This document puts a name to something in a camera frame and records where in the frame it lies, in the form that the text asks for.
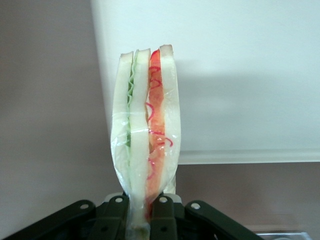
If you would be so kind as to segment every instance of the white wall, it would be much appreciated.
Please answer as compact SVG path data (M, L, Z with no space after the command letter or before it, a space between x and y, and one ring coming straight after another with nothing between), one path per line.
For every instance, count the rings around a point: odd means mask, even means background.
M181 164L320 160L320 2L93 0L108 127L118 59L172 44Z
M99 205L121 187L110 154L90 1L2 0L0 33L2 239L80 199ZM183 51L174 47L179 57ZM182 74L189 63L180 61ZM251 229L263 222L271 230L289 225L316 240L319 176L319 162L180 165L176 182L184 204L203 200ZM281 225L282 214L294 224Z

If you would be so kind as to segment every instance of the plastic wrap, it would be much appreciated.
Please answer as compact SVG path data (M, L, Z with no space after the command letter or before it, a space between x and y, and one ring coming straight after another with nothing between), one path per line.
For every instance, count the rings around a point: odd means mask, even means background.
M112 110L111 153L130 199L126 239L148 239L152 202L175 193L181 143L173 50L163 45L120 56Z

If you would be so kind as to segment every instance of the metal object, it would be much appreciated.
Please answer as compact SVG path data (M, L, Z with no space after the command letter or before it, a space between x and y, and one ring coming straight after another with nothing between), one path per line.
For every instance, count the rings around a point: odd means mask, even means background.
M110 194L98 207L77 201L4 240L125 240L129 198ZM203 201L186 206L174 194L161 194L152 204L150 240L311 240L258 236Z

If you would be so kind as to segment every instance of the metal screw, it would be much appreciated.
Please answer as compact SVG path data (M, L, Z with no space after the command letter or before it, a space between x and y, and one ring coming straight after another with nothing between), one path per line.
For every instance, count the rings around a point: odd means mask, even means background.
M200 205L199 205L198 203L196 203L196 202L192 203L192 204L191 204L191 207L192 207L193 209L195 209L195 210L198 210L198 209L201 208Z
M82 205L80 206L80 209L87 209L88 207L89 207L88 204L82 204Z
M116 203L121 203L122 201L123 201L123 199L121 197L118 197L118 198L115 199Z
M162 196L159 198L159 202L164 204L164 203L168 202L168 199L166 197Z

